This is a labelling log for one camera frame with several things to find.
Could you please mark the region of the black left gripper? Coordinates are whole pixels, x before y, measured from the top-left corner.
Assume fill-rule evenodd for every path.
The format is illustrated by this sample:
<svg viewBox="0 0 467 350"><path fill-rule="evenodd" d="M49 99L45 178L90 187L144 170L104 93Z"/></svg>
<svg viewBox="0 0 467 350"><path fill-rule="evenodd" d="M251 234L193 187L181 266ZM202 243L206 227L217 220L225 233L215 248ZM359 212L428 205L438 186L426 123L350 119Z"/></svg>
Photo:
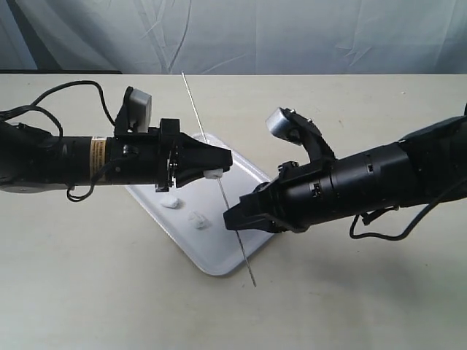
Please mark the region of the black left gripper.
<svg viewBox="0 0 467 350"><path fill-rule="evenodd" d="M175 187L181 188L204 178L204 171L233 165L231 151L206 144L186 133L180 133L178 119L160 120L158 127L146 132L131 131L122 118L115 122L114 136L109 141L106 161L110 163L105 182L112 185L153 184L158 192L173 185L171 157L180 135L180 171L175 174Z"/></svg>

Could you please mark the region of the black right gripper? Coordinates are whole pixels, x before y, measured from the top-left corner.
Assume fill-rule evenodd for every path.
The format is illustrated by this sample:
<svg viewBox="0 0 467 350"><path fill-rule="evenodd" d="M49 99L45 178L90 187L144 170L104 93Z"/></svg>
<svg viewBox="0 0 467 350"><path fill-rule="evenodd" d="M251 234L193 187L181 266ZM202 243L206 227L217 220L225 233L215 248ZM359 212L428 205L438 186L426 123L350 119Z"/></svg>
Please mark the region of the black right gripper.
<svg viewBox="0 0 467 350"><path fill-rule="evenodd" d="M332 163L315 161L303 166L283 163L272 182L258 185L224 212L228 230L302 233L332 219ZM240 220L251 217L251 220Z"/></svg>

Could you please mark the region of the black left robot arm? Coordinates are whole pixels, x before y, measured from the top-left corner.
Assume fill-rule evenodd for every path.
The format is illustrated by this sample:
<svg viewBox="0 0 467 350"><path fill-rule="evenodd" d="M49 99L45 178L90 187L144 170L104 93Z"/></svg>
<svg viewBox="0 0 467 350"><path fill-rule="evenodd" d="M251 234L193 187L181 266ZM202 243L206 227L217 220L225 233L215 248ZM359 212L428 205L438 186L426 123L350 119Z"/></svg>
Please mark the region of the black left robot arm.
<svg viewBox="0 0 467 350"><path fill-rule="evenodd" d="M140 184L167 192L232 165L230 150L181 132L177 119L162 119L145 133L112 137L59 137L22 123L1 123L1 190L10 193Z"/></svg>

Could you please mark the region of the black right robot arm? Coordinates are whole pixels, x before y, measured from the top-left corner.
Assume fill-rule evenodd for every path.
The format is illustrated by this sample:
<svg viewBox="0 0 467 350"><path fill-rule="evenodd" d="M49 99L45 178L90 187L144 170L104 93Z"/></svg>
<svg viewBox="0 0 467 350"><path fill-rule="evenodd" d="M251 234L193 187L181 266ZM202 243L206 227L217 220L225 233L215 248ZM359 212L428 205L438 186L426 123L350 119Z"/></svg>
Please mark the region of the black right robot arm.
<svg viewBox="0 0 467 350"><path fill-rule="evenodd" d="M466 197L466 116L451 117L389 144L337 158L318 127L288 108L267 127L302 146L309 162L283 163L224 215L229 230L302 233L345 217L365 224L387 211Z"/></svg>

